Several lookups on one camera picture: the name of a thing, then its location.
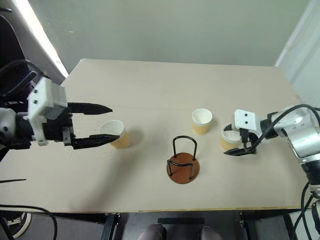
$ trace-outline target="table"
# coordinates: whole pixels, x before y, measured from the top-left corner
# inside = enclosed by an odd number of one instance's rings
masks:
[[[102,104],[103,115],[75,114],[78,138],[98,133],[111,119],[124,122],[127,149],[109,144],[73,150],[62,143],[11,150],[0,163],[3,204],[56,213],[298,208],[307,179],[287,140],[261,144],[257,155],[223,154],[221,127],[236,109],[261,117],[299,103],[276,67],[82,59],[62,84],[69,102]],[[207,108],[206,135],[192,131],[191,113]],[[181,185],[167,176],[172,140],[198,143],[200,172]],[[176,141],[177,153],[193,143]]]

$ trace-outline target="paper cup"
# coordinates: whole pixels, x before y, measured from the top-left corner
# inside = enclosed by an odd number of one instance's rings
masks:
[[[203,135],[208,131],[212,120],[212,113],[208,109],[198,108],[192,112],[192,128],[198,135]]]
[[[226,124],[221,129],[220,145],[225,150],[235,149],[241,142],[240,133],[238,131],[225,131]]]
[[[125,149],[130,144],[129,135],[122,121],[111,120],[103,124],[99,129],[99,133],[119,135],[120,137],[117,140],[110,142],[116,149]]]

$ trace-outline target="white plastic housing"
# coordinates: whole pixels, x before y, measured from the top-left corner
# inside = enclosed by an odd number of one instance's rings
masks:
[[[67,106],[65,89],[42,77],[28,96],[28,120],[40,146],[48,144],[42,123],[56,119]]]

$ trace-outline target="brown round base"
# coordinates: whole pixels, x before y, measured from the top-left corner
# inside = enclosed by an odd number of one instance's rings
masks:
[[[176,164],[193,164],[193,176],[190,179],[191,174],[191,166],[175,166],[170,164],[172,175],[170,176],[168,165],[166,166],[166,173],[168,174],[169,178],[177,184],[188,184],[192,182],[199,173],[200,164],[198,160],[193,161],[193,156],[186,152],[181,152],[176,155],[176,157],[172,156],[170,158],[172,162]]]

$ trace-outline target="white wall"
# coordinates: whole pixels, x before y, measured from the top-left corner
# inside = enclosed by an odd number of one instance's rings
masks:
[[[63,64],[273,66],[308,0],[29,0]]]
[[[311,0],[276,66],[302,102],[320,107],[320,1]]]

